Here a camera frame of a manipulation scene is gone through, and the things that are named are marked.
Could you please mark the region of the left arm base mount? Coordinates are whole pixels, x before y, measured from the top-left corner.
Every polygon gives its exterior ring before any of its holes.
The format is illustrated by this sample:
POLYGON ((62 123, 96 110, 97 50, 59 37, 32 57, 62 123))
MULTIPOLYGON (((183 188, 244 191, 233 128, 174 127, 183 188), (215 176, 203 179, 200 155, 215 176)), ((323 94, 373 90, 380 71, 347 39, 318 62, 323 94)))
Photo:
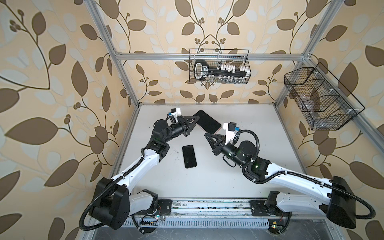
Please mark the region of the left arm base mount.
POLYGON ((170 199, 155 200, 148 210, 131 215, 132 222, 141 234, 152 233, 170 215, 173 201, 170 199))

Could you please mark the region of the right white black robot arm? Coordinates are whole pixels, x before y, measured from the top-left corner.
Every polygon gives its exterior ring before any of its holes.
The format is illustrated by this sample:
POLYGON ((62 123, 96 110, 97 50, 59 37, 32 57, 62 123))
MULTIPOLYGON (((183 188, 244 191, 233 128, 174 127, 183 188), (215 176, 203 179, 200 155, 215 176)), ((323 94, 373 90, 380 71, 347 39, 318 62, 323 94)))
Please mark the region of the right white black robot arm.
POLYGON ((360 198, 353 194, 347 182, 341 177, 332 179, 317 178, 290 171, 269 160, 260 158, 258 136, 249 131, 255 142, 243 141, 236 147, 236 142, 243 130, 234 134, 234 139, 224 135, 206 133, 205 138, 218 156, 225 161, 232 161, 242 169, 243 176, 254 184, 275 184, 299 192, 290 197, 278 191, 270 192, 265 203, 265 210, 271 215, 301 212, 325 216, 336 225, 347 229, 356 228, 356 203, 360 198))

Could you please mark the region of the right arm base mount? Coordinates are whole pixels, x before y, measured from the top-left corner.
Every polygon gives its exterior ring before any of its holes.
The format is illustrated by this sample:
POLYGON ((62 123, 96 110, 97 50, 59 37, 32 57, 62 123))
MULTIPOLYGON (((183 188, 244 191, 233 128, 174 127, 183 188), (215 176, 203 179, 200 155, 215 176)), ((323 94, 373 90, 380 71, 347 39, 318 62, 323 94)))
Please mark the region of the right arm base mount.
POLYGON ((268 231, 272 235, 281 236, 283 235, 292 217, 292 212, 283 212, 275 205, 267 204, 268 201, 252 200, 250 201, 250 208, 253 217, 272 217, 277 220, 269 219, 268 231))

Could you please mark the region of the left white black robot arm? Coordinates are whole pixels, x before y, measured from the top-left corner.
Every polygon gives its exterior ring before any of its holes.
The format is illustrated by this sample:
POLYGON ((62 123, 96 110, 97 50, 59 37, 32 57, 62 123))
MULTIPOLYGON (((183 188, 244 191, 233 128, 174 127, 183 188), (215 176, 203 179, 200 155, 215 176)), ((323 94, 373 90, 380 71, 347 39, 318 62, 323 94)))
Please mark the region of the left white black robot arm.
POLYGON ((81 215, 80 229, 91 231, 108 226, 117 230, 136 213, 155 214, 158 211, 158 194, 149 190, 137 194, 132 191, 145 174, 167 155, 170 149, 168 142, 180 135, 189 136, 198 120, 198 116, 173 115, 157 120, 149 142, 141 149, 141 156, 119 174, 110 179, 102 178, 97 183, 93 200, 81 215))

